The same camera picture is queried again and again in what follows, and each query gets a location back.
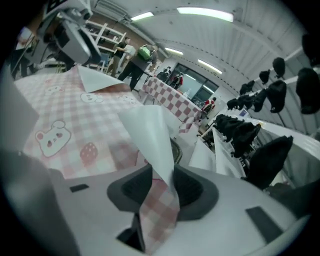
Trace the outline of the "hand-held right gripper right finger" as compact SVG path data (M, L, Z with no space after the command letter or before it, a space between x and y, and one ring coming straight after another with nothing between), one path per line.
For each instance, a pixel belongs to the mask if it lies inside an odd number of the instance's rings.
M267 243L246 210L261 207L282 230L297 221L281 203L252 184L236 177L200 168L187 170L213 182L218 200L199 220L179 221L159 248L161 256L245 256Z

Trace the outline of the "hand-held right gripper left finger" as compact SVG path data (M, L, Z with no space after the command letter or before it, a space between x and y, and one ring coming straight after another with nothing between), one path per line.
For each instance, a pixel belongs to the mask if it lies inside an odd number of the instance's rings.
M139 210L151 188L151 165L74 179L56 169L49 175L80 255L145 255Z

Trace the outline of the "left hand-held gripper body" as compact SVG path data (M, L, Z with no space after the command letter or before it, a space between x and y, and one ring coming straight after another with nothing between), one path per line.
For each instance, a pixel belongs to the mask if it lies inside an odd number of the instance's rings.
M64 47L76 39L80 27L93 15L89 0L49 0L44 4L37 37L45 44Z

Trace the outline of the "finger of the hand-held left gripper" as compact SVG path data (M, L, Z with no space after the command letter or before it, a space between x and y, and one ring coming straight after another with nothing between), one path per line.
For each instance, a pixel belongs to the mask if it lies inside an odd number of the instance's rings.
M85 27L70 21L62 21L58 26L58 46L78 64L98 64L101 53L97 44Z

